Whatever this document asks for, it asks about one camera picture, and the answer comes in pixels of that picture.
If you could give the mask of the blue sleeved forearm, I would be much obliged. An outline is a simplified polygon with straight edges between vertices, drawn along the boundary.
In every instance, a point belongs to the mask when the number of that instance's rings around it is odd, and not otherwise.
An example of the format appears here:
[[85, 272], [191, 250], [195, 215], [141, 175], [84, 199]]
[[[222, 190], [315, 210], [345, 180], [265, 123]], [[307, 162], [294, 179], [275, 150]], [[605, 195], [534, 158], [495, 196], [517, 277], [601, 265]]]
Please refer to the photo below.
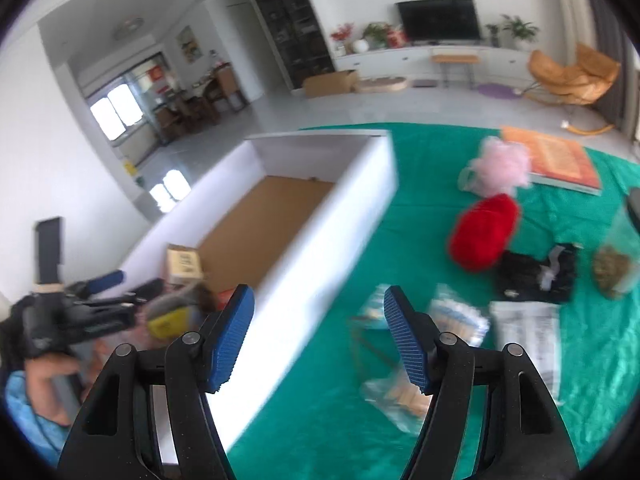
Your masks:
[[26, 376], [22, 370], [9, 376], [4, 389], [4, 405], [32, 448], [55, 469], [70, 430], [34, 411], [27, 395]]

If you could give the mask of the person's left hand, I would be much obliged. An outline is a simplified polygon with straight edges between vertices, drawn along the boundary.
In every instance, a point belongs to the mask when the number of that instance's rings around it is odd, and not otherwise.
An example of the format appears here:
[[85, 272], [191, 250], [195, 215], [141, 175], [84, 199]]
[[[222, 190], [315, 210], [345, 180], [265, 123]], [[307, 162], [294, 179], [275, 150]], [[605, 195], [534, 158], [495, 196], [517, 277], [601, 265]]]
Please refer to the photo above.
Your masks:
[[53, 379], [78, 374], [81, 365], [78, 359], [62, 353], [25, 361], [27, 396], [37, 415], [63, 427], [73, 425], [74, 416], [68, 414]]

